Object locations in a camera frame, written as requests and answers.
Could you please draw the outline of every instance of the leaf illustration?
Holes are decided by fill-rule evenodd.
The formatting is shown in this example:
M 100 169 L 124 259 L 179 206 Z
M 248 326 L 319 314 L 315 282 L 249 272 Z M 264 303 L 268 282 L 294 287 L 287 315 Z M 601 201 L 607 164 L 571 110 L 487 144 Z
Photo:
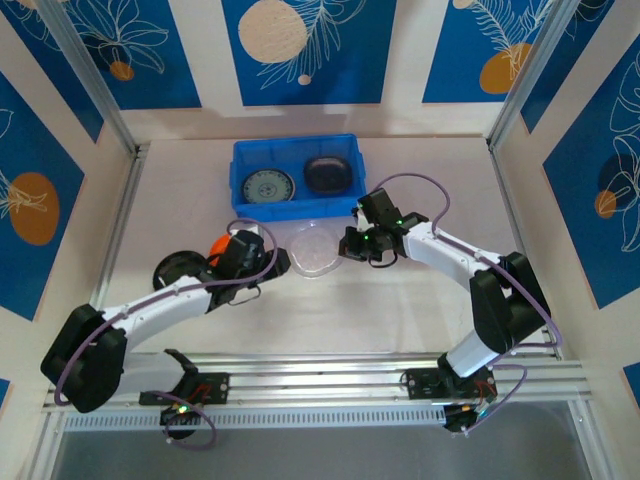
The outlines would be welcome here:
M 614 133 L 635 133 L 640 130 L 640 74 L 632 63 L 622 78 L 609 120 Z
M 631 253 L 640 248 L 640 202 L 637 197 L 622 214 L 622 233 L 623 252 Z
M 129 45 L 131 59 L 138 65 L 164 73 L 164 62 L 152 48 L 144 45 Z
M 60 51 L 58 44 L 51 36 L 51 32 L 42 21 L 37 10 L 25 7 L 16 0 L 2 0 L 13 16 L 15 16 L 29 35 L 43 42 L 52 50 Z
M 9 127 L 11 126 L 11 117 L 13 117 L 13 112 L 11 110 L 7 110 L 6 108 L 0 109 L 0 138 L 7 133 Z
M 509 50 L 518 43 L 520 23 L 510 0 L 476 0 L 469 8 L 477 15 L 480 32 L 491 39 L 497 51 Z
M 610 1 L 611 0 L 591 0 L 585 2 L 582 0 L 578 8 L 576 8 L 575 16 L 579 17 L 581 21 L 595 22 L 602 16 Z
M 115 13 L 115 24 L 118 25 L 118 30 L 122 32 L 130 23 L 135 22 L 140 16 L 140 7 L 136 0 L 109 0 L 109 10 L 113 12 L 113 3 L 117 3 Z
M 346 5 L 355 0 L 295 0 L 291 6 L 296 10 L 307 29 L 307 43 L 302 51 L 291 60 L 278 64 L 263 64 L 258 76 L 266 76 L 261 90 L 278 80 L 293 82 L 299 75 L 313 77 L 324 62 L 331 60 L 332 52 L 340 51 L 341 41 L 338 25 L 342 25 L 362 11 L 367 0 L 357 0 L 358 4 L 350 12 Z
M 158 28 L 153 23 L 137 20 L 129 24 L 129 28 L 122 33 L 123 42 L 156 47 L 162 45 L 169 38 L 169 30 Z

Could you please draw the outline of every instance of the white line drawing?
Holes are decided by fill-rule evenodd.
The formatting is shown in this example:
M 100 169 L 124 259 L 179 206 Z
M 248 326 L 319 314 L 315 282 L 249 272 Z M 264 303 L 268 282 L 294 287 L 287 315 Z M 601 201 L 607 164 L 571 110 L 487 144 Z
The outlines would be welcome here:
M 609 119 L 619 171 L 596 198 L 602 218 L 622 213 L 624 253 L 640 248 L 640 52 L 629 65 Z
M 510 80 L 514 80 L 528 53 L 528 41 L 549 15 L 554 1 L 529 0 L 521 15 L 515 14 L 511 0 L 453 0 L 453 6 L 476 15 L 480 32 L 491 39 L 495 50 L 508 58 Z
M 40 40 L 49 48 L 60 51 L 49 29 L 38 15 L 32 0 L 2 0 L 11 13 L 22 23 L 22 26 L 36 40 Z
M 582 0 L 576 8 L 576 12 L 569 21 L 569 25 L 565 29 L 565 33 L 571 37 L 572 40 L 576 39 L 578 32 L 578 24 L 582 22 L 593 23 L 600 19 L 604 11 L 607 9 L 607 5 L 612 0 Z
M 5 136 L 11 126 L 13 112 L 7 109 L 0 109 L 0 140 Z M 18 213 L 21 207 L 33 208 L 40 212 L 46 212 L 47 207 L 42 205 L 47 194 L 30 195 L 7 180 L 0 170 L 0 219 L 7 216 L 12 210 Z
M 11 11 L 27 32 L 58 50 L 53 39 L 49 41 L 49 32 L 37 11 L 18 3 L 26 0 L 3 1 L 14 4 Z M 65 0 L 62 5 L 98 68 L 111 72 L 120 81 L 133 78 L 134 65 L 164 73 L 164 61 L 153 47 L 167 41 L 169 30 L 139 20 L 138 0 Z M 32 24 L 42 24 L 46 33 L 34 34 Z
M 262 63 L 258 76 L 265 80 L 260 89 L 281 79 L 287 83 L 297 79 L 300 85 L 309 85 L 325 62 L 331 61 L 332 51 L 340 51 L 338 27 L 357 16 L 366 2 L 259 0 L 253 4 L 238 30 L 247 53 Z M 265 61 L 265 55 L 271 58 Z

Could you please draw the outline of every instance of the blue plastic bin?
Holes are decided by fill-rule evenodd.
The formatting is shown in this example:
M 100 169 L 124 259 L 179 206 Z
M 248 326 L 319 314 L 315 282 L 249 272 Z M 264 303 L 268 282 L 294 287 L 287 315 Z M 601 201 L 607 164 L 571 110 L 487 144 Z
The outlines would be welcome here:
M 349 162 L 353 183 L 347 191 L 339 195 L 320 195 L 307 188 L 304 166 L 308 160 L 318 157 L 340 157 Z M 291 200 L 247 203 L 242 195 L 242 184 L 249 175 L 264 168 L 277 168 L 291 176 L 295 182 Z M 358 139 L 352 134 L 237 142 L 230 170 L 233 209 L 239 217 L 262 222 L 349 216 L 358 199 L 367 193 L 364 161 Z

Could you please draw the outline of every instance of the beige circle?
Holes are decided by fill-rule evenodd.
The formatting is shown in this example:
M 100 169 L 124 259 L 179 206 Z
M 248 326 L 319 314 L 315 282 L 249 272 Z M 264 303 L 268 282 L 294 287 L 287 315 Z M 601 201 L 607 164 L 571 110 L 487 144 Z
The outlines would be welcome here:
M 67 2 L 67 1 L 69 0 L 58 0 L 58 3 Z M 31 10 L 35 10 L 37 8 L 35 0 L 16 0 L 16 2 L 18 2 L 21 5 L 24 5 L 25 7 Z
M 282 0 L 254 3 L 240 19 L 238 34 L 249 56 L 262 63 L 291 60 L 307 44 L 302 17 Z
M 453 6 L 462 10 L 463 8 L 469 8 L 475 1 L 476 0 L 453 0 Z

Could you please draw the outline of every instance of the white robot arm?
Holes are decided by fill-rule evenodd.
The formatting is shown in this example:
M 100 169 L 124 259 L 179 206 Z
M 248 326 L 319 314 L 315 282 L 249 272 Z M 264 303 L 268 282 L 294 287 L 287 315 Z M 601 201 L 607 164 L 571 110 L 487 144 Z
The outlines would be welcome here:
M 256 233 L 240 230 L 216 258 L 189 251 L 165 258 L 153 274 L 155 293 L 104 311 L 77 307 L 42 361 L 42 373 L 61 383 L 62 393 L 82 413 L 113 396 L 147 391 L 193 403 L 225 403 L 226 394 L 217 387 L 228 384 L 228 375 L 200 373 L 175 350 L 156 355 L 132 350 L 169 327 L 228 304 L 243 288 L 259 294 L 260 283 L 284 275 L 290 266 L 286 251 L 265 252 L 263 243 Z M 219 398 L 213 397 L 215 391 Z M 140 403 L 171 404 L 149 394 L 142 394 Z
M 437 369 L 413 369 L 403 375 L 410 398 L 473 398 L 477 382 L 486 381 L 487 365 L 545 325 L 545 319 L 505 278 L 520 284 L 540 309 L 547 303 L 527 258 L 481 250 L 434 228 L 428 218 L 402 216 L 384 189 L 362 197 L 354 209 L 356 227 L 347 227 L 339 253 L 368 261 L 376 268 L 392 266 L 398 256 L 424 263 L 455 280 L 471 295 L 474 329 L 438 360 Z M 393 262 L 380 265 L 390 251 Z M 476 412 L 461 411 L 447 428 L 460 431 L 476 421 Z

